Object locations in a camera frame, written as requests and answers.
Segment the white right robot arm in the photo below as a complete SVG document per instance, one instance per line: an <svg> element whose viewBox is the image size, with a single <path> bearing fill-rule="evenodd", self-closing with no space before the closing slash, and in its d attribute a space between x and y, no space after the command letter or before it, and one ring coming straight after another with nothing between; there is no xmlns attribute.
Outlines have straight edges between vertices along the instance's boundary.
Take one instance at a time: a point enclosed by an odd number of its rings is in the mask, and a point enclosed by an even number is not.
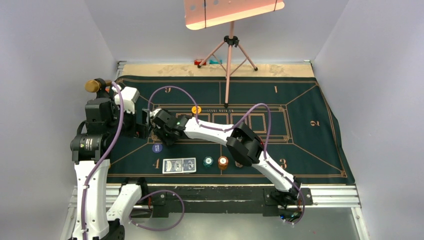
<svg viewBox="0 0 424 240"><path fill-rule="evenodd" d="M253 167L264 175L288 204L300 198L301 183L271 158L268 147L244 122L217 124L194 116L175 116L157 108L149 113L154 134L167 146L180 139L208 141L227 147L232 158L244 167Z"/></svg>

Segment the white blue chip stack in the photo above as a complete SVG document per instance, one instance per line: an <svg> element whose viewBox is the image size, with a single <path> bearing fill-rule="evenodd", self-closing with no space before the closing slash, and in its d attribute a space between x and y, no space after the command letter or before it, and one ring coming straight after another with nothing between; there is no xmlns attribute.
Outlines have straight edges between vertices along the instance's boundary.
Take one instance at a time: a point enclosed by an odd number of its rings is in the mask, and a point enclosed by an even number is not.
<svg viewBox="0 0 424 240"><path fill-rule="evenodd" d="M240 164L240 163L238 163L237 161L235 162L235 165L236 165L238 168L242 168L242 167L243 167L243 165L242 165L242 164Z"/></svg>

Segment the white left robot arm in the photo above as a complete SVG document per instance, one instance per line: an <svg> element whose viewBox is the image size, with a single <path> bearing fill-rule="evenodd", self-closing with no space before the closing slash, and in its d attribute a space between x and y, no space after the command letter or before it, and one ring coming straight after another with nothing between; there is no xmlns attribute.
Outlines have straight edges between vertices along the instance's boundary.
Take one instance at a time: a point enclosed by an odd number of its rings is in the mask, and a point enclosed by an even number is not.
<svg viewBox="0 0 424 240"><path fill-rule="evenodd" d="M77 177L77 217L72 240L123 240L135 204L149 199L145 178L127 178L106 207L110 152L119 136L139 137L134 100L100 97L85 105L86 119L70 143Z"/></svg>

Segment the orange poker chip stack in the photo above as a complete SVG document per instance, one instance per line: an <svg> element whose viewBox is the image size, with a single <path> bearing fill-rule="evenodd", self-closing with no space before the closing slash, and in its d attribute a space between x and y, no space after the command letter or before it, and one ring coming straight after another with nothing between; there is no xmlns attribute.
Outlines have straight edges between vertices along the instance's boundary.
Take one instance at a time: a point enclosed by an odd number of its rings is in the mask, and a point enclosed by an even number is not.
<svg viewBox="0 0 424 240"><path fill-rule="evenodd" d="M220 156L218 158L218 168L220 170L226 170L229 165L229 159L226 156Z"/></svg>

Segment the green blue poker chip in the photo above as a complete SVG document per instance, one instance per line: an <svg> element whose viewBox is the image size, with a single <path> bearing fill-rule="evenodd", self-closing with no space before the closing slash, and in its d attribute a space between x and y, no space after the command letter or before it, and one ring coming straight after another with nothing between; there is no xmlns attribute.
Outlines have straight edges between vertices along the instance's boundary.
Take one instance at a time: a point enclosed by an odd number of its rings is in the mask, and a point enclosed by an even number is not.
<svg viewBox="0 0 424 240"><path fill-rule="evenodd" d="M214 159L211 156L207 156L203 160L203 165L207 168L211 167L214 163Z"/></svg>

